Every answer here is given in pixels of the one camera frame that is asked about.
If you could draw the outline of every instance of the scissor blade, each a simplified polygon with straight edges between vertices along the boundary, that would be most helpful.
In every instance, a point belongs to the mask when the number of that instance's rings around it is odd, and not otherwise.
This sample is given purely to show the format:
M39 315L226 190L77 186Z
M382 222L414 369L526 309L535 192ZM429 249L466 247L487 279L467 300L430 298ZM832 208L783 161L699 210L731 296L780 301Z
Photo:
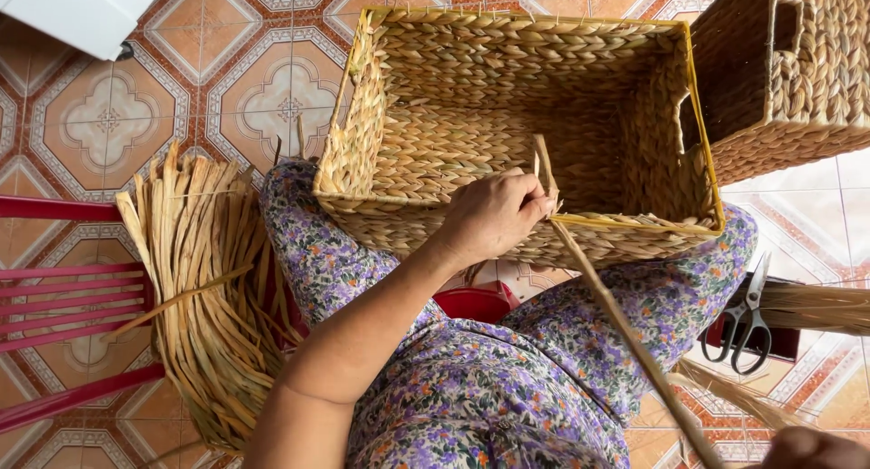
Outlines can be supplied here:
M770 260L773 254L765 251L759 261L759 266L755 268L752 281L749 282L749 287L746 289L746 303L750 309L759 307L759 299L761 298L761 290L767 282L767 270L770 269Z

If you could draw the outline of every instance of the woman's arm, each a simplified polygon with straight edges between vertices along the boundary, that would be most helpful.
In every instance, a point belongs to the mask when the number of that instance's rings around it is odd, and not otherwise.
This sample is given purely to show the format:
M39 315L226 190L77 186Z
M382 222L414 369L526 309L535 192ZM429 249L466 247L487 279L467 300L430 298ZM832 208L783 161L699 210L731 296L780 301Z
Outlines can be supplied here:
M259 415L245 467L342 466L354 404L426 301L457 271L510 250L553 205L518 169L460 189L437 233L302 342Z

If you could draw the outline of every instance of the person's leg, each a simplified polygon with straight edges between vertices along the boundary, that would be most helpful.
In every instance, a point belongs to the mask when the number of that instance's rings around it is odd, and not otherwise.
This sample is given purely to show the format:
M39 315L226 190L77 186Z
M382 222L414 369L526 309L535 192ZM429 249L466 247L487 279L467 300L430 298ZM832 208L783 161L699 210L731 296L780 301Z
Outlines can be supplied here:
M389 252L357 244L332 221L311 195L316 172L304 160L280 163L266 174L260 194L273 250L309 328L398 265ZM444 312L430 299L406 337L442 319Z
M668 259L599 271L640 341L666 371L722 311L755 250L755 221L734 206L725 207L725 218L725 231L714 241ZM531 337L623 424L651 389L582 277L526 301L501 323Z

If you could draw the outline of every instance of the scissor handle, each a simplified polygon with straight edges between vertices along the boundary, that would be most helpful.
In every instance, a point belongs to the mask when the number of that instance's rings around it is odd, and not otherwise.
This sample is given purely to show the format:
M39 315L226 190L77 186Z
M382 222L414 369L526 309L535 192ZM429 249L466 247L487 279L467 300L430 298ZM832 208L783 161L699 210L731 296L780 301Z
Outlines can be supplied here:
M770 329L767 328L767 324L765 324L764 320L761 319L761 312L758 309L753 309L751 313L752 316L750 317L750 321L746 323L745 330L743 330L743 334L740 335L740 340L738 341L737 346L734 347L734 355L731 357L731 366L734 368L734 372L742 376L747 376L761 367L761 364L767 360L767 354L770 353L770 348L773 344L773 337L770 334ZM764 346L761 347L759 359L756 363L753 363L751 367L745 371L741 371L737 366L740 353L743 352L744 347L746 347L746 342L749 341L749 337L752 335L753 331L759 328L764 331Z
M737 306L725 308L722 312L722 341L720 342L722 352L720 352L719 356L716 358L710 358L710 354L707 353L706 340L707 335L710 334L710 328L707 327L707 329L704 330L704 341L701 342L701 352L704 353L704 357L707 360L719 363L725 360L725 357L728 357L728 352L731 352L731 344L734 343L734 333L737 332L737 322L740 320L740 316L743 315L743 311L744 307Z

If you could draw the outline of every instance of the scissors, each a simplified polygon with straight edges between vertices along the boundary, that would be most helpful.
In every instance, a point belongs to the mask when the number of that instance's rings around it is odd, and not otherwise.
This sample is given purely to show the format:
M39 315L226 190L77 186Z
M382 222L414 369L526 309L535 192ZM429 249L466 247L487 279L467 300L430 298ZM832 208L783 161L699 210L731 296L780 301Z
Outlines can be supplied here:
M761 289L764 288L765 282L767 282L767 269L770 268L770 259L771 254L769 252L765 252L765 254L761 256L759 266L755 269L755 274L753 274L749 287L746 289L746 296L742 301L734 306L726 307L722 312L720 316L723 321L722 352L720 355L716 358L710 358L710 355L707 353L706 336L709 334L710 328L705 330L705 341L701 342L701 350L704 352L704 357L711 362L717 363L725 360L725 357L728 356L728 353L731 352L732 347L734 347L734 354L731 356L731 367L737 374L748 375L757 371L770 353L771 342L773 339L770 335L770 329L767 328L767 324L765 324L764 320L761 319L761 313L759 311ZM740 335L737 344L734 344L734 333L737 331L737 324L740 322L740 319L744 317L744 313L747 311L749 311L749 315L745 321L746 326L743 329L743 333ZM746 347L746 342L755 330L763 331L764 345L761 347L761 351L759 352L758 362L754 363L745 371L741 371L737 366L740 353L743 352Z

